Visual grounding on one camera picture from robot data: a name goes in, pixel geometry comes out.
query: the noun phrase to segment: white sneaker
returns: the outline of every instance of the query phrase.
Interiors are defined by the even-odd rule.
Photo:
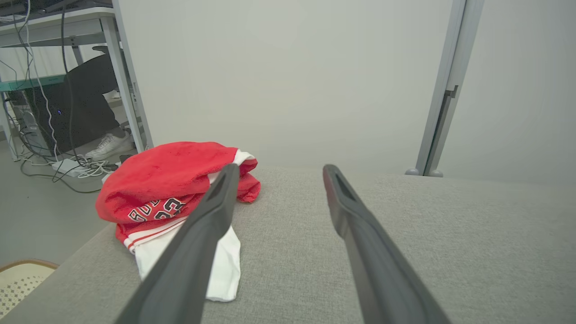
[[[105,160],[107,157],[114,154],[126,152],[132,149],[132,137],[128,132],[124,132],[123,138],[116,137],[112,134],[106,134],[98,147],[91,150],[84,155],[87,159],[92,159],[93,161]]]

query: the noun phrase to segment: gray floor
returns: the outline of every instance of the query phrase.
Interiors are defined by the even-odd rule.
[[[126,119],[122,106],[113,110],[122,123]],[[78,154],[88,152],[99,142],[82,146]],[[117,162],[118,156],[109,160]],[[20,172],[21,163],[12,161],[7,141],[0,142],[0,266],[25,258],[61,264],[108,224],[98,218],[94,209],[98,193],[79,194],[62,182],[25,176]],[[28,162],[24,171],[54,173],[51,167],[31,166]],[[77,190],[90,191],[101,188],[101,178],[66,176],[65,180]]]

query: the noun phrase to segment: gray fabric sofa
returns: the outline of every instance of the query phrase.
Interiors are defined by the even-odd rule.
[[[576,191],[342,170],[454,323],[576,322]],[[320,166],[266,168],[232,221],[237,299],[202,323],[361,323]],[[113,323],[139,284],[110,225],[1,321]]]

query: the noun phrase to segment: white desk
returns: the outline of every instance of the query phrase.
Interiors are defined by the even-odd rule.
[[[56,14],[33,18],[28,21],[29,40],[31,46],[61,46],[61,24],[62,15]],[[93,7],[88,9],[76,10],[65,13],[64,17],[64,45],[79,46],[88,44],[106,43],[112,60],[114,74],[120,88],[122,104],[126,110],[126,116],[132,130],[132,136],[138,152],[144,150],[142,137],[138,128],[134,103],[130,91],[128,90],[128,77],[124,69],[124,63],[120,53],[119,36],[115,24],[115,10],[113,8]],[[0,27],[0,47],[22,47],[14,25],[5,25]],[[0,122],[7,137],[10,137],[10,126],[7,116],[0,114]],[[16,161],[18,158],[14,155],[14,141],[9,138],[12,158]]]

